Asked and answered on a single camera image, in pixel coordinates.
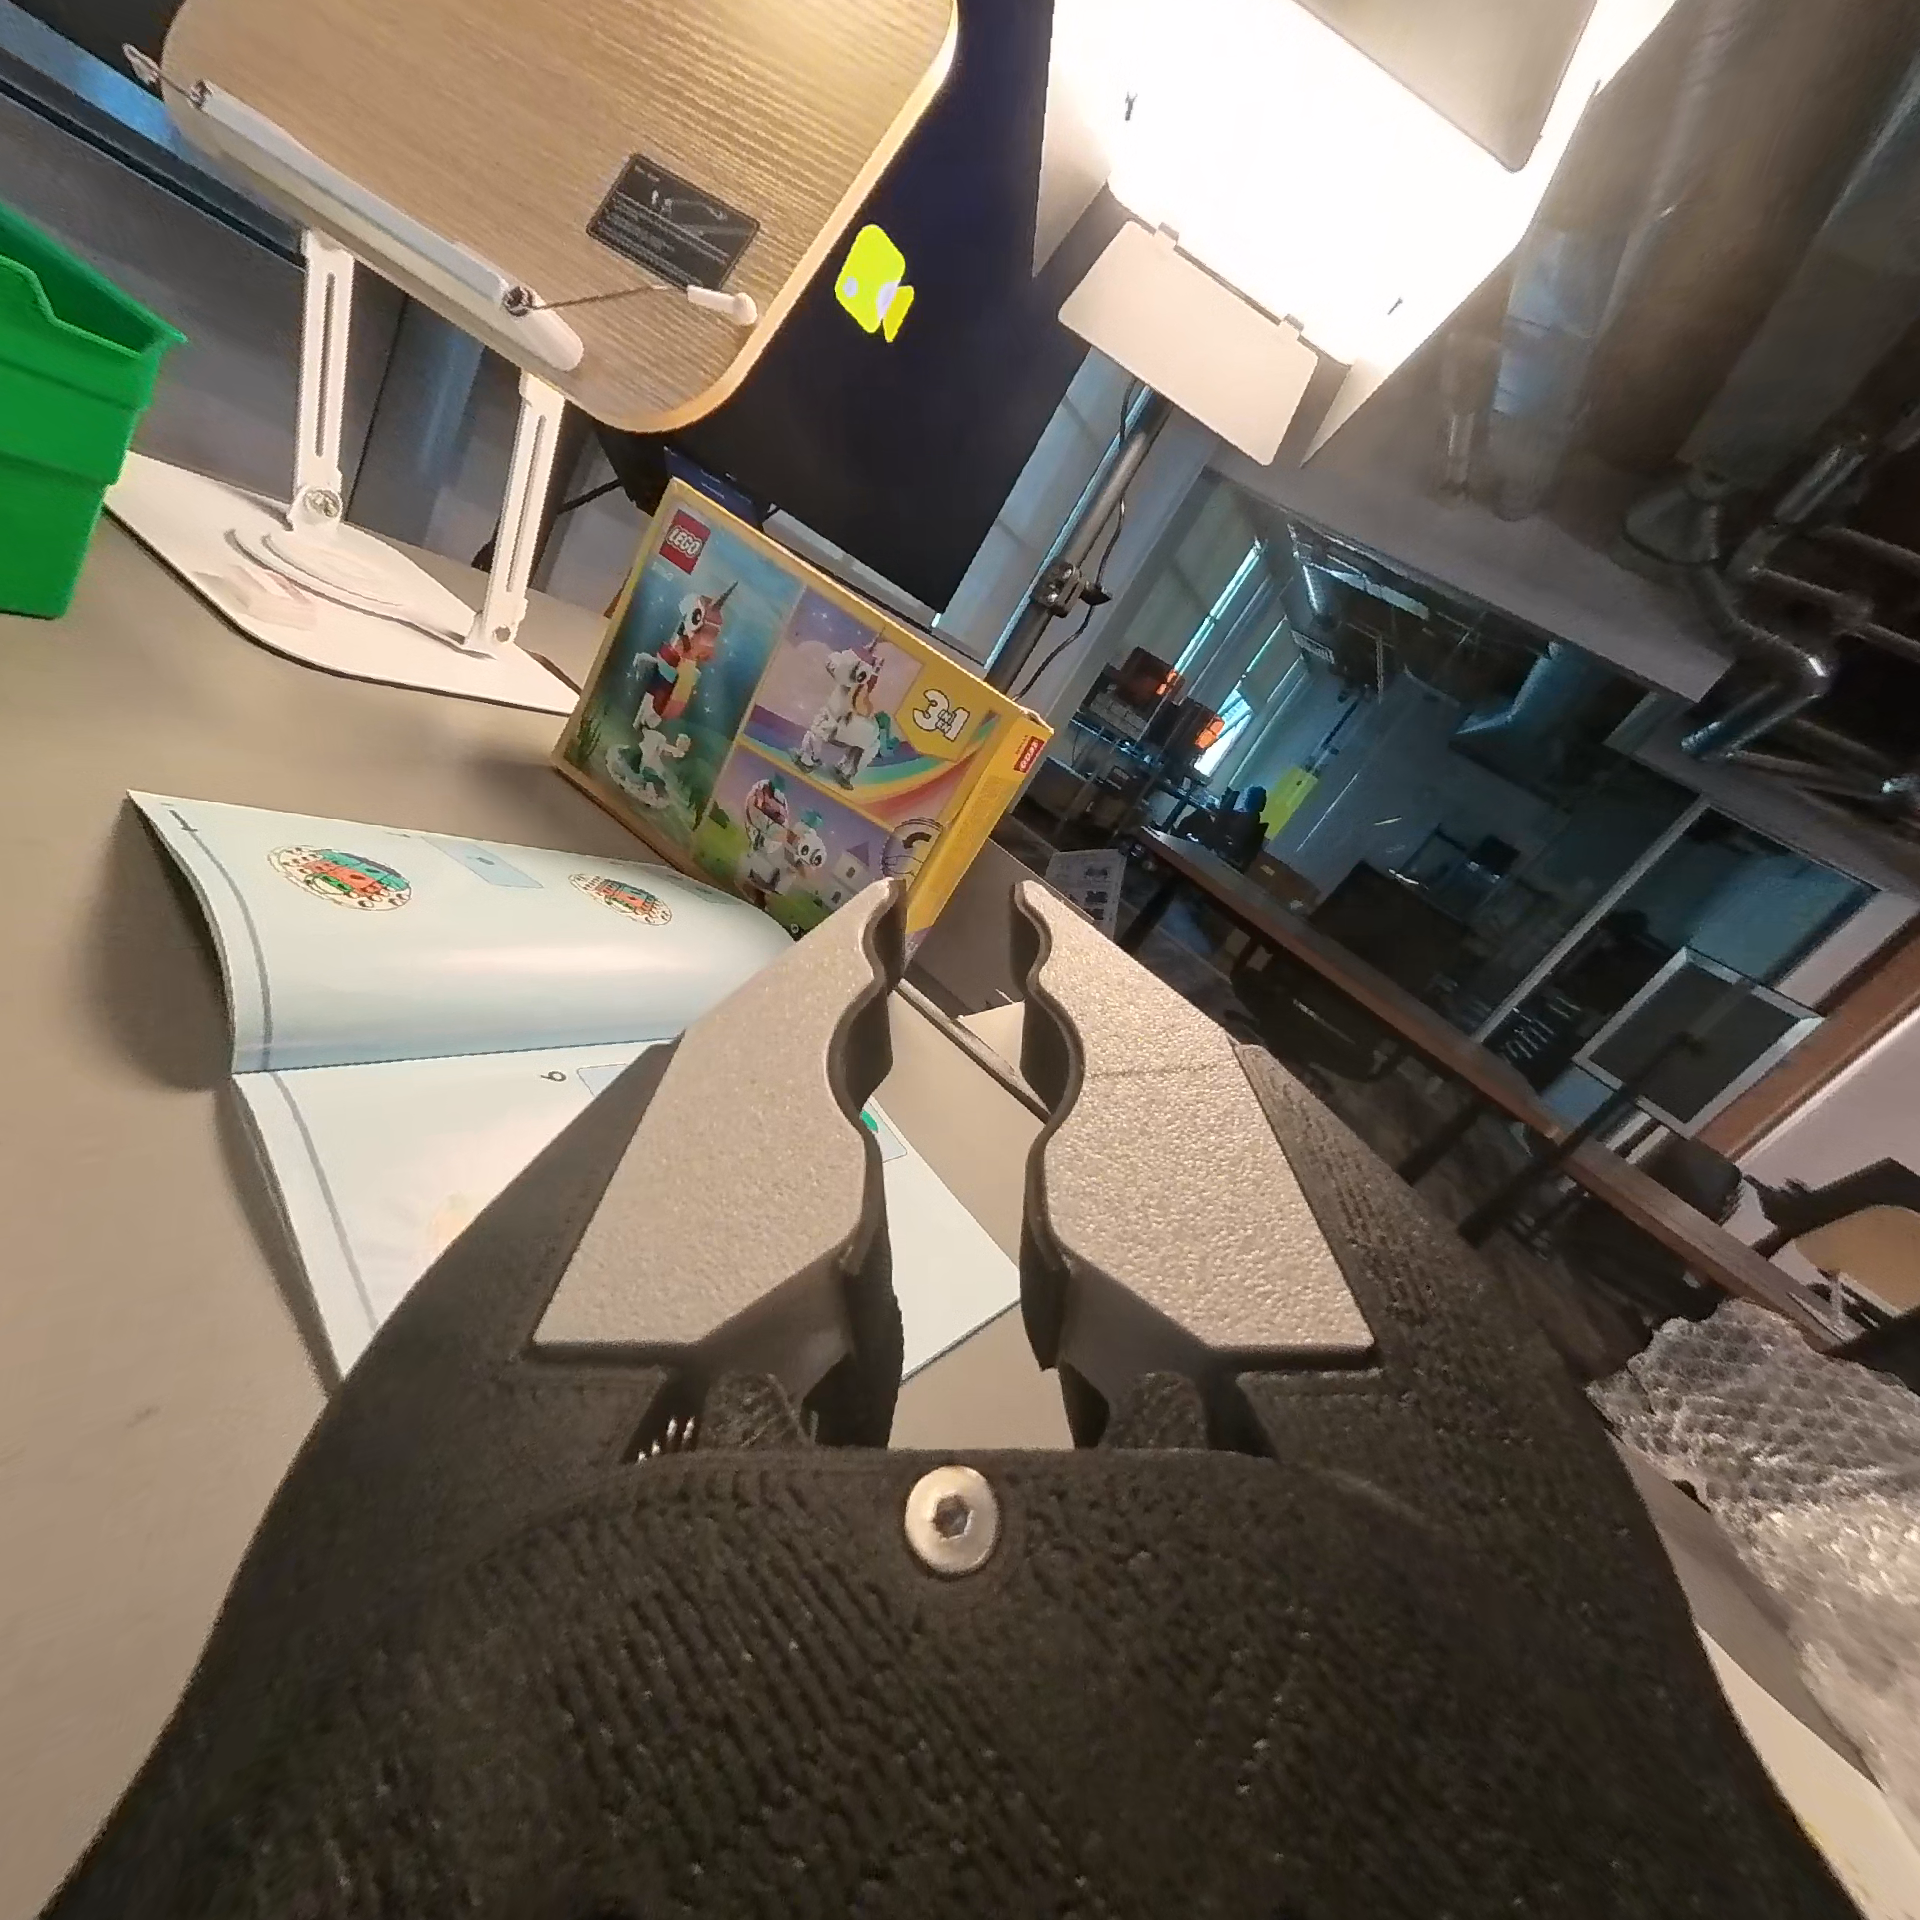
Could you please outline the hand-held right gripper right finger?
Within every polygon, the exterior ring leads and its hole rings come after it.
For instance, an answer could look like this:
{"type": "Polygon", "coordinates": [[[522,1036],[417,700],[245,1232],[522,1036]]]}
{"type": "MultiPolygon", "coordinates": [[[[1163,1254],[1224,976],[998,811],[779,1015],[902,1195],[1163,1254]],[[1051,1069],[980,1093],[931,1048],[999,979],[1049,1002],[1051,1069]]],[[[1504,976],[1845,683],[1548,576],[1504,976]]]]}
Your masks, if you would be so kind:
{"type": "Polygon", "coordinates": [[[1174,1374],[1368,1369],[1377,1341],[1221,1027],[1040,880],[1011,889],[1025,1166],[1022,1323],[1066,1405],[1174,1374]]]}

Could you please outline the yellow sticker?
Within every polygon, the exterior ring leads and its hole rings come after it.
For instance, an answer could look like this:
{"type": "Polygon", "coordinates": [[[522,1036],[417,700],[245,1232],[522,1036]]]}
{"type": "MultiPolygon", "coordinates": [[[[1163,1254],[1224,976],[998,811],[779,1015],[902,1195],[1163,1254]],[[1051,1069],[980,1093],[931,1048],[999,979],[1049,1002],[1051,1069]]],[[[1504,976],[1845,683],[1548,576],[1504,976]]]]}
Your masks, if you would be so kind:
{"type": "Polygon", "coordinates": [[[915,301],[902,249],[879,224],[854,230],[831,277],[831,299],[863,334],[892,342],[915,301]]]}

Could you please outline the green plastic bin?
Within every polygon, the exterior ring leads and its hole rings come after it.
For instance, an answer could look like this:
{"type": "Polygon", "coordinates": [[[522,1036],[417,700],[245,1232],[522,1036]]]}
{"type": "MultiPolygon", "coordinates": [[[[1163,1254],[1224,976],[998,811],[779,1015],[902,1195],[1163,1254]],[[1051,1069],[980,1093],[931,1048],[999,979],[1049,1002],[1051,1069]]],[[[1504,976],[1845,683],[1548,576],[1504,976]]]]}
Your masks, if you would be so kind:
{"type": "Polygon", "coordinates": [[[1,610],[60,617],[184,336],[1,210],[1,610]]]}

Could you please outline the long wooden table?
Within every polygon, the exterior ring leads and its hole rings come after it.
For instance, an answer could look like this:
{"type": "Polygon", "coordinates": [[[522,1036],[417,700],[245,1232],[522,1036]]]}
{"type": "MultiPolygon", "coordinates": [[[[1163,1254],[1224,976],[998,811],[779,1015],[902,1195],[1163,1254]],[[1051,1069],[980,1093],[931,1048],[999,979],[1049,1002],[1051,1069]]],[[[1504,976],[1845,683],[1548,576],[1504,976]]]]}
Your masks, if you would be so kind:
{"type": "Polygon", "coordinates": [[[1815,1350],[1842,1352],[1856,1339],[1856,1332],[1823,1308],[1817,1296],[1787,1271],[1708,1220],[1682,1195],[1668,1193],[1641,1166],[1596,1144],[1587,1132],[1562,1125],[1515,1069],[1425,1008],[1394,979],[1318,932],[1296,911],[1258,889],[1251,877],[1239,873],[1203,847],[1160,829],[1135,827],[1133,839],[1160,880],[1120,936],[1122,950],[1138,952],[1146,936],[1160,926],[1174,898],[1207,898],[1246,932],[1252,950],[1285,952],[1336,996],[1381,1023],[1431,1071],[1463,1087],[1463,1105],[1455,1115],[1399,1166],[1404,1183],[1416,1184],[1433,1171],[1463,1144],[1478,1117],[1502,1115],[1517,1122],[1534,1144],[1544,1145],[1539,1160],[1527,1164],[1515,1183],[1469,1214],[1459,1226],[1464,1240],[1478,1243],[1491,1237],[1513,1214],[1525,1188],[1542,1178],[1564,1178],[1583,1198],[1674,1254],[1683,1271],[1700,1282],[1784,1316],[1815,1350]]]}

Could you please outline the silver ventilation ducts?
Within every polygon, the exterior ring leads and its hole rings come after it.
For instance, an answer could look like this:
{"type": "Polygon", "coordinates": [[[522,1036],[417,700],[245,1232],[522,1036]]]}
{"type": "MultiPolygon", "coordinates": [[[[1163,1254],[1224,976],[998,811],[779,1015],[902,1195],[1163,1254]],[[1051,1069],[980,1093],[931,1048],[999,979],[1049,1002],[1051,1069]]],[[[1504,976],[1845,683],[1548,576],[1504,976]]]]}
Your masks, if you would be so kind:
{"type": "Polygon", "coordinates": [[[1683,460],[1622,516],[1622,553],[1729,651],[1677,749],[1886,816],[1914,811],[1914,402],[1750,484],[1683,460]]]}

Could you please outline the clear bubble wrap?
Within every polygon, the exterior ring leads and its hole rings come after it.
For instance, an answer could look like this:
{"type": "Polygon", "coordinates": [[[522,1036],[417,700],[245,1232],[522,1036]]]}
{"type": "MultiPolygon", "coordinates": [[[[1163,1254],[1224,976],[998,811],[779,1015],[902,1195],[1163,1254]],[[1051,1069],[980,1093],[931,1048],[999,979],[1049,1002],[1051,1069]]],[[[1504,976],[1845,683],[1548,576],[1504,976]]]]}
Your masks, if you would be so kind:
{"type": "Polygon", "coordinates": [[[1779,1604],[1807,1691],[1916,1822],[1916,1405],[1744,1302],[1668,1322],[1589,1388],[1779,1604]]]}

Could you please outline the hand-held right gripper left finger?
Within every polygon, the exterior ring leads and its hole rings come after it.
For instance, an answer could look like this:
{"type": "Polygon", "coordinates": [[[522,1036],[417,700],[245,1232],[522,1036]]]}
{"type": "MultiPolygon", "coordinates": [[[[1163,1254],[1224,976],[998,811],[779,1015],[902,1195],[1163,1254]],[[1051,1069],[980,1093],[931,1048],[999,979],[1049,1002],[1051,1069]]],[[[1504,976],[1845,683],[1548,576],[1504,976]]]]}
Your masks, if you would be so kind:
{"type": "Polygon", "coordinates": [[[881,878],[692,1023],[534,1329],[563,1357],[810,1405],[896,1405],[902,1316],[876,1133],[902,883],[881,878]]]}

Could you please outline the light blue instruction booklet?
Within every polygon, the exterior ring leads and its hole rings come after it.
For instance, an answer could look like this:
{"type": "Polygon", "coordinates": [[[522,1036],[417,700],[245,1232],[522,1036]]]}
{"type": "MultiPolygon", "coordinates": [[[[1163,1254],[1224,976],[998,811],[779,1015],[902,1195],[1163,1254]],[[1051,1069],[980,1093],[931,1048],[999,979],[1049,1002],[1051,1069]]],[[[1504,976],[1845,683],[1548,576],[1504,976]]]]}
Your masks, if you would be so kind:
{"type": "Polygon", "coordinates": [[[127,797],[212,936],[234,1087],[337,1380],[596,1094],[793,943],[630,858],[127,797]]]}

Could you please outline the dark office chair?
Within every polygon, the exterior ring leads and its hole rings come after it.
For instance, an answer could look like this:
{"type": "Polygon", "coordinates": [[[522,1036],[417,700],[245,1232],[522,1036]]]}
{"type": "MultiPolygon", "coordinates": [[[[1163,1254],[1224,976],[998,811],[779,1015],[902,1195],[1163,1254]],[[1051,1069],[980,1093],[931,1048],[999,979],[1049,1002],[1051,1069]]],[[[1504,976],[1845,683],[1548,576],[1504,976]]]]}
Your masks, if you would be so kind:
{"type": "Polygon", "coordinates": [[[1787,1261],[1840,1352],[1888,1367],[1914,1362],[1916,1173],[1884,1158],[1823,1184],[1744,1183],[1764,1217],[1756,1254],[1787,1261]]]}

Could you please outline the black monitor screen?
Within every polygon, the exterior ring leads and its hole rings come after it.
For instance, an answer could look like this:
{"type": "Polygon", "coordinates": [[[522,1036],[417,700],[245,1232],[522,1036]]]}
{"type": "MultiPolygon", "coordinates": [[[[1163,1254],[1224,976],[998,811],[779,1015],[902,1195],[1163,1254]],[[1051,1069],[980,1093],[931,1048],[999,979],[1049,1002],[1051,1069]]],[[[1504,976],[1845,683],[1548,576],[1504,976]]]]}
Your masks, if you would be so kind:
{"type": "Polygon", "coordinates": [[[731,396],[673,434],[596,425],[628,499],[711,474],[741,518],[780,511],[943,610],[1079,370],[1061,310],[1115,239],[1095,196],[1033,266],[1054,5],[959,2],[946,83],[731,396]],[[892,342],[831,299],[863,224],[902,249],[892,342]]]}

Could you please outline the yellow toy brick set box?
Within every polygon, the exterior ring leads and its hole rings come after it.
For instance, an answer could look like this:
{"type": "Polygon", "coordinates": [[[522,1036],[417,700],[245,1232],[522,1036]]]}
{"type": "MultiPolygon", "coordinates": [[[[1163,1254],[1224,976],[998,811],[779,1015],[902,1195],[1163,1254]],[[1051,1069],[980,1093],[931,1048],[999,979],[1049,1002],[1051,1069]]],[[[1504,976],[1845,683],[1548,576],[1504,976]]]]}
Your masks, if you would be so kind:
{"type": "Polygon", "coordinates": [[[554,767],[796,936],[901,883],[915,952],[1049,737],[920,627],[673,480],[554,767]]]}

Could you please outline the studio light panel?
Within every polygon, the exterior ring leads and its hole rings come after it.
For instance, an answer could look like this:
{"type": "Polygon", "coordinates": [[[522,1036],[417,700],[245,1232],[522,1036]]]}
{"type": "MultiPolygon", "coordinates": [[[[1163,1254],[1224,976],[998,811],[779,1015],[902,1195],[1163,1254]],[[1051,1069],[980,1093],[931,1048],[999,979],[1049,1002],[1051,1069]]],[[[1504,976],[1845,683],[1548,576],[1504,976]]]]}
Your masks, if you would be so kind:
{"type": "Polygon", "coordinates": [[[1056,5],[1032,266],[1117,211],[1061,320],[1258,468],[1307,465],[1513,252],[1667,11],[1056,5]]]}

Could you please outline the light stand pole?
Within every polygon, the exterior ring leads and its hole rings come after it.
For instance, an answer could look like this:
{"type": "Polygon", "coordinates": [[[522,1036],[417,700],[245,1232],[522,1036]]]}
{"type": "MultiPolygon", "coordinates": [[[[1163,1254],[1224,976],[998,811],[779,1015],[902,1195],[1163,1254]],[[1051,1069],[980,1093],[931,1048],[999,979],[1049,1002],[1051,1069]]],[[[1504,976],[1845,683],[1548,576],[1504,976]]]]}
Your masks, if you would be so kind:
{"type": "Polygon", "coordinates": [[[999,633],[983,666],[984,683],[1010,695],[1032,689],[1054,660],[1045,655],[1033,664],[1033,655],[1044,647],[1051,627],[1072,615],[1089,617],[1110,599],[1101,570],[1111,548],[1100,544],[1100,541],[1117,541],[1133,476],[1163,434],[1167,417],[1171,402],[1157,389],[1143,383],[1129,386],[1117,420],[1117,437],[1051,543],[1044,565],[1025,591],[1019,610],[999,633]]]}

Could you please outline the wooden book stand white base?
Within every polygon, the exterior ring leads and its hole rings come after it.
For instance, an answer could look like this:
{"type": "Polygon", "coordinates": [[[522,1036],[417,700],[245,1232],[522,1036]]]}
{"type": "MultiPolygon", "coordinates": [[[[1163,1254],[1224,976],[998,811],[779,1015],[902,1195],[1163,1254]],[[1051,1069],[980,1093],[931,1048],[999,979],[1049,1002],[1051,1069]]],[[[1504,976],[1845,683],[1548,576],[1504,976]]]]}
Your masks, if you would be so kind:
{"type": "Polygon", "coordinates": [[[298,227],[290,497],[129,453],[106,513],[252,642],[368,683],[570,712],[517,644],[561,418],[708,417],[921,118],[952,2],[192,2],[138,84],[298,227]],[[348,522],[354,269],[517,373],[483,593],[348,522]]]}

